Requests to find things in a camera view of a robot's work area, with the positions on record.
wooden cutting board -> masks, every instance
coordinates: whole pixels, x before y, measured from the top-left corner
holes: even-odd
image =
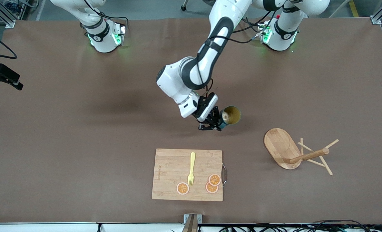
[[[188,183],[191,152],[195,152],[194,184],[189,192],[180,195],[176,187],[180,182]],[[205,185],[211,174],[221,176],[222,151],[157,149],[155,153],[152,199],[180,201],[222,201],[222,184],[216,193],[208,193]]]

cutting board handle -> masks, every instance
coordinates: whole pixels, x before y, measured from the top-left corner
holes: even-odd
[[[227,168],[225,167],[224,163],[222,163],[222,171],[221,171],[221,179],[222,179],[222,187],[225,186],[225,183],[227,182]]]

wooden oval base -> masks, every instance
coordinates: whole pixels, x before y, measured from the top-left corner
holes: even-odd
[[[264,145],[274,158],[275,162],[283,169],[297,168],[301,160],[291,164],[289,160],[300,156],[300,151],[291,136],[280,128],[267,131],[264,136]]]

fork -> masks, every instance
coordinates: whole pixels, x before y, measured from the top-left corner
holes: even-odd
[[[192,186],[194,183],[194,163],[195,163],[195,152],[191,152],[191,167],[190,174],[188,175],[188,185]]]

orange slice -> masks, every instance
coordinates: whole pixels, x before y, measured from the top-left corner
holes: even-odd
[[[208,183],[212,186],[218,186],[221,183],[221,177],[217,174],[212,174],[208,178]]]
[[[210,183],[207,183],[207,185],[205,185],[205,190],[209,193],[216,193],[218,192],[218,189],[219,186],[212,186],[210,185]]]
[[[189,192],[190,190],[190,187],[188,186],[187,183],[185,182],[181,182],[179,183],[177,186],[176,186],[176,191],[181,194],[181,195],[185,195]]]

